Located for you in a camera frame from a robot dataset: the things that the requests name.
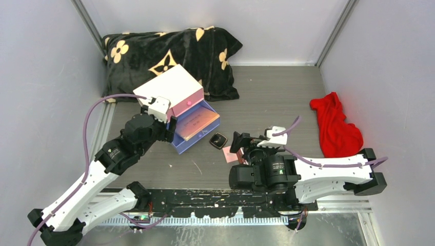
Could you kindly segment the pink drawer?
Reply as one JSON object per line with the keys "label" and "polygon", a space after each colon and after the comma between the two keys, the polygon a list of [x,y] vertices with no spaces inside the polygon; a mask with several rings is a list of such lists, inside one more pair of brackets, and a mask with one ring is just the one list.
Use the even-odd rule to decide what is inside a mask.
{"label": "pink drawer", "polygon": [[174,116],[178,117],[182,115],[184,112],[198,104],[200,101],[204,99],[203,89],[199,89],[196,92],[192,93],[189,96],[186,96],[183,100],[181,100],[178,104],[174,105],[171,110]]}

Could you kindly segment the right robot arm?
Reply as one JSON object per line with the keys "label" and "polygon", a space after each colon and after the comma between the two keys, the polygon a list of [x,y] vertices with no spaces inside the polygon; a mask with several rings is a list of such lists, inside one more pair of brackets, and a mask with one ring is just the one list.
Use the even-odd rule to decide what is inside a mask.
{"label": "right robot arm", "polygon": [[259,137],[234,132],[230,152],[242,150],[246,162],[230,169],[230,188],[285,193],[286,207],[296,211],[325,196],[345,191],[377,195],[387,187],[383,173],[374,170],[386,158],[376,158],[372,149],[348,157],[308,158],[285,154],[287,140],[288,133],[281,128],[267,129]]}

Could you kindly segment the white drawer organizer box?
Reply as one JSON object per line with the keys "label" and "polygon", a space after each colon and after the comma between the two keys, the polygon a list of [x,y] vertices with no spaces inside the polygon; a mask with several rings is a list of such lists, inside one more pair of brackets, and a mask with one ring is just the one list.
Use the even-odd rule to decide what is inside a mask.
{"label": "white drawer organizer box", "polygon": [[133,93],[148,98],[160,96],[170,100],[169,113],[173,115],[171,108],[199,89],[203,89],[203,86],[181,65],[176,65],[134,89]]}

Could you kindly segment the black square compact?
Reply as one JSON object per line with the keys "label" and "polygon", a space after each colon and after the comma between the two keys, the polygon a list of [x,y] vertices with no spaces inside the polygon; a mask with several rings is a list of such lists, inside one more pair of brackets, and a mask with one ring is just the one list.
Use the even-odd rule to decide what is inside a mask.
{"label": "black square compact", "polygon": [[227,143],[228,138],[224,136],[223,134],[216,132],[211,139],[209,140],[209,143],[216,149],[221,150],[225,144]]}

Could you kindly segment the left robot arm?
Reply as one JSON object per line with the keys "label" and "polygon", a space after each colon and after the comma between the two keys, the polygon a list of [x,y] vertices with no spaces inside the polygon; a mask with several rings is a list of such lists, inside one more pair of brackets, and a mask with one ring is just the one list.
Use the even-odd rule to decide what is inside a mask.
{"label": "left robot arm", "polygon": [[93,227],[115,214],[146,210],[151,195],[138,181],[102,202],[91,206],[90,201],[138,163],[156,141],[171,143],[176,123],[175,116],[163,122],[145,110],[127,121],[120,135],[103,145],[83,175],[58,200],[28,214],[44,244],[77,245]]}

